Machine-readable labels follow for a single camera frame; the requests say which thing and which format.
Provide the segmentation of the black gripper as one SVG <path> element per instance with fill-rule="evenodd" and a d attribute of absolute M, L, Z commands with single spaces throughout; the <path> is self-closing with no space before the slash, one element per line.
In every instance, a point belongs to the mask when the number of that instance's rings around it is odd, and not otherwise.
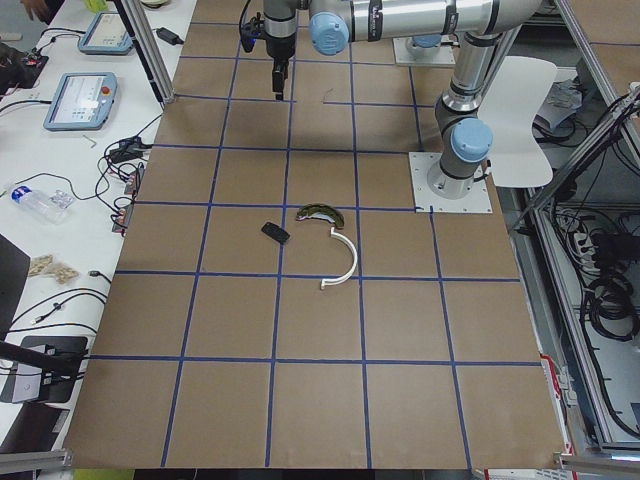
<path fill-rule="evenodd" d="M 275 37 L 266 33 L 265 42 L 267 54 L 273 59 L 272 92 L 277 101 L 283 101 L 289 60 L 295 55 L 295 35 Z"/>

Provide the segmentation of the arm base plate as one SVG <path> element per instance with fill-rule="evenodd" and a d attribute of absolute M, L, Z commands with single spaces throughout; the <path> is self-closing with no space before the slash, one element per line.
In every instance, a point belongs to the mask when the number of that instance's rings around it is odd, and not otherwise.
<path fill-rule="evenodd" d="M 412 38 L 394 38 L 393 47 L 397 65 L 435 68 L 453 68 L 455 65 L 453 48 L 448 45 L 421 47 Z"/>
<path fill-rule="evenodd" d="M 417 213 L 491 214 L 493 212 L 483 171 L 463 180 L 441 169 L 441 154 L 410 152 L 409 164 L 414 209 Z"/>

